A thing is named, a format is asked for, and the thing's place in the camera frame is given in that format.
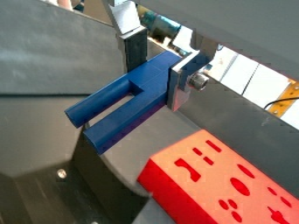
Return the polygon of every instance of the dark gray metal surface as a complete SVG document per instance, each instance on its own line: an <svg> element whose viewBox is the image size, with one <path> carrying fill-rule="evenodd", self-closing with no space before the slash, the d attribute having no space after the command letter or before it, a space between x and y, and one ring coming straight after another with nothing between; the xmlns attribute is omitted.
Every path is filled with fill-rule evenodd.
<svg viewBox="0 0 299 224"><path fill-rule="evenodd" d="M0 94L90 94L123 74L111 26L39 0L2 2Z"/></svg>
<svg viewBox="0 0 299 224"><path fill-rule="evenodd" d="M14 187L7 186L2 180L0 212L6 211L3 207L10 210L6 204L10 199L14 211L19 211L14 213L11 210L3 214L8 219L15 215L18 220L10 222L6 218L4 224L22 223L20 219L30 219L24 223L36 224L80 224L86 220L92 223L94 215L99 224L106 223L106 215L100 212L102 205L90 200L92 194L86 187L87 183L83 178L76 177L76 170L68 167L80 131L71 125L64 110L80 100L80 97L0 97L0 172L15 180L18 186L12 192ZM180 113L162 108L103 156L116 177L136 192L146 194L146 190L136 183L136 177L150 156L197 129L197 125ZM60 168L71 176L67 185L56 182L55 173ZM150 200L134 223L174 222L164 210Z"/></svg>
<svg viewBox="0 0 299 224"><path fill-rule="evenodd" d="M146 63L147 56L147 29L124 38L126 45L126 68L132 71L143 63Z"/></svg>
<svg viewBox="0 0 299 224"><path fill-rule="evenodd" d="M98 200L104 205L111 223L131 224L150 199L150 193L135 192L127 187L127 183L116 177L88 144L83 132L79 135L72 161Z"/></svg>
<svg viewBox="0 0 299 224"><path fill-rule="evenodd" d="M67 178L59 178L59 169L64 169ZM28 173L16 178L15 183L31 217L30 223L112 223L72 162Z"/></svg>
<svg viewBox="0 0 299 224"><path fill-rule="evenodd" d="M182 113L299 198L299 130L217 81L193 91Z"/></svg>

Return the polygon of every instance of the metal sheet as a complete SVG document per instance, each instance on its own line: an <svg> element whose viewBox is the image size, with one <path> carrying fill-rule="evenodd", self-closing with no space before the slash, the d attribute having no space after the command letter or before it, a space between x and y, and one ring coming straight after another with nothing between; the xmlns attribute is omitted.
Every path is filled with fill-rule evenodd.
<svg viewBox="0 0 299 224"><path fill-rule="evenodd" d="M11 178L71 160L80 131L64 110L78 97L0 97L0 172Z"/></svg>
<svg viewBox="0 0 299 224"><path fill-rule="evenodd" d="M298 1L135 2L299 80Z"/></svg>
<svg viewBox="0 0 299 224"><path fill-rule="evenodd" d="M123 74L111 26L36 0L0 11L0 94L90 94Z"/></svg>
<svg viewBox="0 0 299 224"><path fill-rule="evenodd" d="M191 92L182 113L299 197L299 130L217 81Z"/></svg>
<svg viewBox="0 0 299 224"><path fill-rule="evenodd" d="M103 0L86 0L83 13L90 17L98 19L102 23L112 26Z"/></svg>
<svg viewBox="0 0 299 224"><path fill-rule="evenodd" d="M22 195L18 192L15 182L0 173L0 223L31 224L31 217L27 213Z"/></svg>
<svg viewBox="0 0 299 224"><path fill-rule="evenodd" d="M104 205L111 223L131 224L150 199L150 194L135 192L123 179L116 177L110 165L86 141L83 133L79 136L72 161Z"/></svg>
<svg viewBox="0 0 299 224"><path fill-rule="evenodd" d="M67 172L66 179L59 179L59 169ZM104 207L72 162L56 164L23 175L15 183L31 217L30 223L111 223Z"/></svg>

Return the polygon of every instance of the red object with holes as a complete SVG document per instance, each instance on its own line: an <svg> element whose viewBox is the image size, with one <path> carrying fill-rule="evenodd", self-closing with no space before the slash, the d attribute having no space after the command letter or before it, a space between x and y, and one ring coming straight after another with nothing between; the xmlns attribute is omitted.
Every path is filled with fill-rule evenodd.
<svg viewBox="0 0 299 224"><path fill-rule="evenodd" d="M182 224L298 224L298 199L206 130L151 156L138 178Z"/></svg>

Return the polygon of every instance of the metal bolt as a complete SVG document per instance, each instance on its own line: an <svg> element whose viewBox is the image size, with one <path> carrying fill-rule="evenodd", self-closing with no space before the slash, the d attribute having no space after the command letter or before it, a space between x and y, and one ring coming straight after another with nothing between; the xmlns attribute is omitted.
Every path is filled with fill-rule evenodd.
<svg viewBox="0 0 299 224"><path fill-rule="evenodd" d="M67 172L63 170L63 169L59 169L58 170L58 175L62 179L66 179L67 178Z"/></svg>
<svg viewBox="0 0 299 224"><path fill-rule="evenodd" d="M189 83L193 88L195 88L198 91L202 91L206 88L209 81L210 78L203 73L197 72L191 76Z"/></svg>

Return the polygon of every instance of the blue bracket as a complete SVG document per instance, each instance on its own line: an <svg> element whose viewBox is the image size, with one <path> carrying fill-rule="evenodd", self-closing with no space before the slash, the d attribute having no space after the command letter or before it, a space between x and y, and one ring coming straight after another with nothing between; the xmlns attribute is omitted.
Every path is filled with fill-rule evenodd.
<svg viewBox="0 0 299 224"><path fill-rule="evenodd" d="M136 123L156 105L166 104L170 67L179 59L174 53L163 52L66 110L74 126L79 128L126 95L135 96L83 132L98 154L108 150L106 143Z"/></svg>

